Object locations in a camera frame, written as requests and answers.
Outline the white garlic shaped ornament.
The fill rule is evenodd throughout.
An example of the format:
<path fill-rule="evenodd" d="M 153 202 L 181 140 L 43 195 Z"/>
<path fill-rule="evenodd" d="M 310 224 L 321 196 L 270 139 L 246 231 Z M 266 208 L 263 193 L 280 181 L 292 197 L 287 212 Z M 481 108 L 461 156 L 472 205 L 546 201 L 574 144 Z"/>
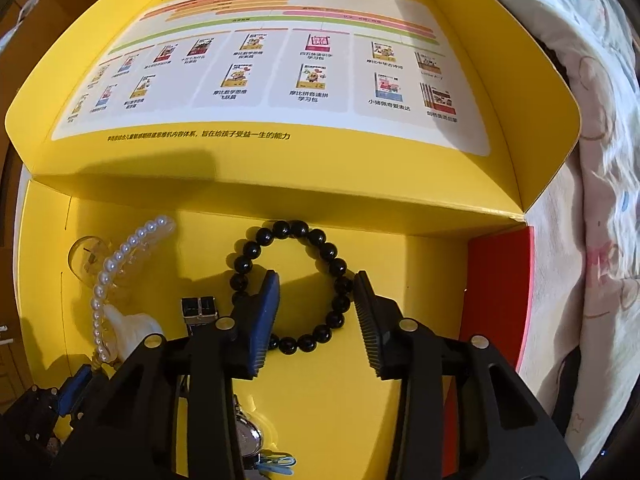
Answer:
<path fill-rule="evenodd" d="M 125 361 L 152 334 L 163 335 L 160 323 L 145 313 L 123 315 L 111 304 L 103 307 L 107 322 L 106 348 L 113 360 Z"/>

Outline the pearl hair claw clip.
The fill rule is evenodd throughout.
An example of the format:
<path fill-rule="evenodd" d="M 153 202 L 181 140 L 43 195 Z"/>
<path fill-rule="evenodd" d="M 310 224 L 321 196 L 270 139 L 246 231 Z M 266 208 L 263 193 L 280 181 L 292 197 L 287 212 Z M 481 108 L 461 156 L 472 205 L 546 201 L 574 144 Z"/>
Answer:
<path fill-rule="evenodd" d="M 175 231 L 175 220 L 164 214 L 138 226 L 122 244 L 113 246 L 97 236 L 78 238 L 67 255 L 67 264 L 75 278 L 89 287 L 91 298 L 91 333 L 96 365 L 118 365 L 106 348 L 107 322 L 103 307 L 120 307 L 129 300 L 129 286 L 143 270 L 145 261 L 161 240 Z"/>

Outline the grey strap wristwatch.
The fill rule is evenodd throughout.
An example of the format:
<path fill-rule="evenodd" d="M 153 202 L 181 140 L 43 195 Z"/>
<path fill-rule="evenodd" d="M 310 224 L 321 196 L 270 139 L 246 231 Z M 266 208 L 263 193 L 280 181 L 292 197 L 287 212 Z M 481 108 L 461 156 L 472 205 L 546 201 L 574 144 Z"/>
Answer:
<path fill-rule="evenodd" d="M 241 479 L 243 457 L 236 432 L 232 380 L 251 380 L 264 362 L 253 351 L 269 334 L 248 307 L 218 316 L 212 296 L 183 298 L 181 310 L 189 327 L 188 429 L 186 449 L 192 479 Z"/>

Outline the blue hair clip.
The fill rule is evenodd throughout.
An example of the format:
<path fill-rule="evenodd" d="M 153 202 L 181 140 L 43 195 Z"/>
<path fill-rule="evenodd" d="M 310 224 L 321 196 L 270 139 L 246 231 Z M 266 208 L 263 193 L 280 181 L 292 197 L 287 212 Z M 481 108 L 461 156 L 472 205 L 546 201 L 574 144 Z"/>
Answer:
<path fill-rule="evenodd" d="M 263 450 L 255 456 L 252 468 L 261 474 L 292 476 L 296 465 L 297 460 L 290 453 Z"/>

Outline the light blue floral duvet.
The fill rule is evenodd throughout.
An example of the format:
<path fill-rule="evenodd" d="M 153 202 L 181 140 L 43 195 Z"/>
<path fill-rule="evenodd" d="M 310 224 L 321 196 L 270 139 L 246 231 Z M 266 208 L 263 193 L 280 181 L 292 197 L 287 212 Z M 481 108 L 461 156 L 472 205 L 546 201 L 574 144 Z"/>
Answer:
<path fill-rule="evenodd" d="M 578 141 L 586 266 L 565 441 L 581 474 L 639 379 L 639 81 L 634 29 L 618 0 L 499 0 L 553 52 L 582 114 Z"/>

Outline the yellow cardboard box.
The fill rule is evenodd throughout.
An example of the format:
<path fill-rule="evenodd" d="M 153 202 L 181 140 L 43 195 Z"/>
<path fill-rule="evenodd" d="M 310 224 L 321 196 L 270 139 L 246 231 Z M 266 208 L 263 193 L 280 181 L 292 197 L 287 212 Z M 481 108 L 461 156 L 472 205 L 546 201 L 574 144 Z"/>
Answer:
<path fill-rule="evenodd" d="M 572 92 L 497 0 L 99 0 L 43 55 L 4 120 L 30 178 L 17 303 L 34 386 L 96 365 L 67 264 L 164 214 L 122 313 L 190 337 L 181 300 L 228 316 L 267 271 L 265 364 L 232 382 L 245 478 L 389 479 L 400 383 L 370 367 L 354 300 L 436 335 L 486 337 L 518 373 L 534 233 L 525 216 L 578 138 Z"/>

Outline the white plastic bag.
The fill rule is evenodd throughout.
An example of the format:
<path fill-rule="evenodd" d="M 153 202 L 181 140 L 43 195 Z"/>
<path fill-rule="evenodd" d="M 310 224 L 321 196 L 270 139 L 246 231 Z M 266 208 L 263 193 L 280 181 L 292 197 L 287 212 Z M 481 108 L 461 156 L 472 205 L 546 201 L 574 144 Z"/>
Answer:
<path fill-rule="evenodd" d="M 34 7 L 38 4 L 39 0 L 26 0 L 23 4 L 18 4 L 13 1 L 6 13 L 3 14 L 1 19 L 1 31 L 3 36 L 1 38 L 0 52 L 6 48 L 9 44 L 17 29 L 26 20 L 26 16 L 34 10 Z"/>

